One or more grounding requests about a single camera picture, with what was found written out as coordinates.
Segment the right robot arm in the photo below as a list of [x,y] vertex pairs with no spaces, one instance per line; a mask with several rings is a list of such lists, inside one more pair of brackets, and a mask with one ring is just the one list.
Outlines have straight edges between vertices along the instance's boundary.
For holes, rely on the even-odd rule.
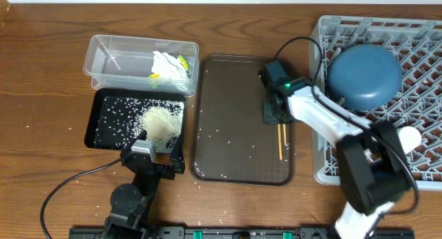
[[421,143],[411,126],[372,123],[331,101],[306,78],[292,79],[274,61],[258,76],[267,91],[266,123],[300,121],[320,134],[336,150],[340,185],[347,200],[334,224],[337,238],[372,238],[375,227],[416,181],[406,155]]

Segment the white plastic cup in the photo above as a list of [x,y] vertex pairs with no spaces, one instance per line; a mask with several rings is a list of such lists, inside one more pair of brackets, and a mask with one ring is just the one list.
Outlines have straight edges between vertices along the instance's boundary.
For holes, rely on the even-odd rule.
[[405,126],[396,130],[398,138],[400,140],[404,154],[412,152],[416,147],[421,144],[420,132],[411,126]]

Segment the dark blue plate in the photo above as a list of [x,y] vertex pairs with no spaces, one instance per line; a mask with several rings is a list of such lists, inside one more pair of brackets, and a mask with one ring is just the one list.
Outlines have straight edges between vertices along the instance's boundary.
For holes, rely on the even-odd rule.
[[391,101],[402,84],[402,68],[382,46],[357,45],[344,50],[327,69],[327,90],[345,108],[364,111]]

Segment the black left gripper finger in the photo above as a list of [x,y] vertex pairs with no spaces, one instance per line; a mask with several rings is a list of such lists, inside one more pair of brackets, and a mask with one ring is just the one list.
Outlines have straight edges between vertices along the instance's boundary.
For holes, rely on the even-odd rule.
[[183,174],[185,171],[184,153],[183,153],[183,138],[179,135],[169,155],[171,166],[176,173]]
[[136,145],[138,147],[140,147],[140,146],[143,147],[147,143],[146,135],[147,135],[146,131],[143,130],[139,135],[137,135],[134,138],[131,138],[128,141],[128,150],[132,150],[134,145]]

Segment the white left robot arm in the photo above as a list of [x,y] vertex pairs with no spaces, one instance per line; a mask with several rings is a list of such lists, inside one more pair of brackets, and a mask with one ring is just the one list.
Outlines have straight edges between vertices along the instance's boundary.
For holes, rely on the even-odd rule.
[[148,223],[148,213],[160,180],[174,180],[177,173],[185,170],[183,139],[181,135],[177,137],[169,155],[171,163],[159,164],[154,162],[156,150],[146,136],[146,131],[141,132],[120,153],[122,166],[135,176],[131,183],[121,184],[111,193],[111,211],[100,238],[157,237],[156,229]]

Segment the wooden chopstick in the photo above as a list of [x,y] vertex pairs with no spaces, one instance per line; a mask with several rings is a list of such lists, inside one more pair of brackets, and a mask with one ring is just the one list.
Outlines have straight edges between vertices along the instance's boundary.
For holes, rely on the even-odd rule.
[[286,130],[286,124],[282,124],[282,136],[284,140],[284,145],[287,145],[287,130]]
[[281,135],[281,124],[277,124],[278,129],[278,157],[282,161],[282,135]]

